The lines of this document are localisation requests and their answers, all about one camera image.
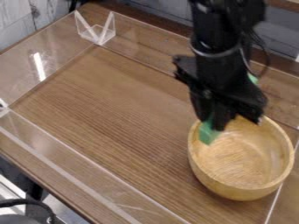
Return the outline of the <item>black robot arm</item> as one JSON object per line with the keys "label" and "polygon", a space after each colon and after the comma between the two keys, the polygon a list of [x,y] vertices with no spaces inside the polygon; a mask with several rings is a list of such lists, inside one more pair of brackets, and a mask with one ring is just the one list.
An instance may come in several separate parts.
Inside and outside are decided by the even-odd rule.
{"label": "black robot arm", "polygon": [[252,123],[267,97],[251,80],[253,28],[264,20],[264,0],[189,0],[192,55],[176,55],[175,78],[189,88],[200,121],[223,131],[236,116]]}

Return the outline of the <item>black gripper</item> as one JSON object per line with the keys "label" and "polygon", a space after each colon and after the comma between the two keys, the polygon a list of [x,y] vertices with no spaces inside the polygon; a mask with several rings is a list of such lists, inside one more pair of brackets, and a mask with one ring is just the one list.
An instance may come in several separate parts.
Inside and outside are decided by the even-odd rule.
{"label": "black gripper", "polygon": [[[205,58],[200,55],[175,55],[172,63],[176,66],[175,78],[189,89],[191,104],[195,114],[204,122],[212,112],[212,94],[231,95],[247,93],[253,105],[260,109],[260,117],[267,106],[267,97],[257,85],[248,78],[248,71],[241,56],[233,53],[223,58]],[[212,128],[223,131],[237,114],[233,103],[216,102],[212,114]]]}

